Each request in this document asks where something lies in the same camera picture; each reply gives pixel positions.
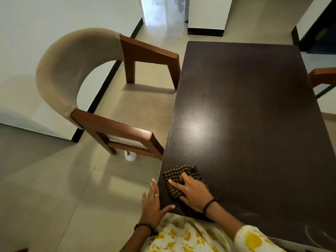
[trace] white and yellow patterned kurta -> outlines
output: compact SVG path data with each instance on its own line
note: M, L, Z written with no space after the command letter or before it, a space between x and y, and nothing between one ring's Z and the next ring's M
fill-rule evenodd
M151 237L142 252L230 252L223 231L214 224L168 213L157 227L159 235ZM239 252L285 252L276 246L258 228L242 227L234 239Z

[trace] dining table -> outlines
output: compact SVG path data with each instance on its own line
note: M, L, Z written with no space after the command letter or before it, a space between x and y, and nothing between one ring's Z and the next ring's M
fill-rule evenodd
M336 157L297 46L187 43L163 172L194 164L220 205L287 251L336 251Z

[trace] bracelet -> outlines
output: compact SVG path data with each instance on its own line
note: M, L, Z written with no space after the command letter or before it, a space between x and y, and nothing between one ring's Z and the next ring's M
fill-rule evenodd
M203 208L203 215L205 216L206 210L208 209L208 207L210 206L210 204L212 204L213 202L218 202L218 198L214 198L211 201L209 201Z
M134 231L135 231L135 229L137 229L139 226L142 226L142 225L148 226L150 228L149 237L158 236L159 233L157 231L155 231L155 228L151 224L148 224L148 223L138 223L138 224L136 224L135 227L134 227Z

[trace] checkered cloth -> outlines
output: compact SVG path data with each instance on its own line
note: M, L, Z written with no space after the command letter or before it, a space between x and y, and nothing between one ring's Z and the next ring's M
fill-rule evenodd
M181 190L178 190L177 188L174 188L169 182L168 180L171 179L172 181L176 182L176 183L182 183L184 184L184 182L180 181L180 176L181 173L185 172L188 176L193 177L194 179L197 179L201 182L204 183L203 179L201 178L200 173L198 172L197 168L195 165L191 164L191 165L181 165L181 166L177 166L173 169L169 169L166 170L163 173L163 177L166 181L166 184L168 186L168 189L170 191L170 194L176 199L179 198L180 196L185 196L184 193Z

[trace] sleeve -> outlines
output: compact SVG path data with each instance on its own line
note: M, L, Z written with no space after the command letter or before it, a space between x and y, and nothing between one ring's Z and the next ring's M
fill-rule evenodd
M255 226L245 225L236 234L234 245L239 252L286 252L271 242Z

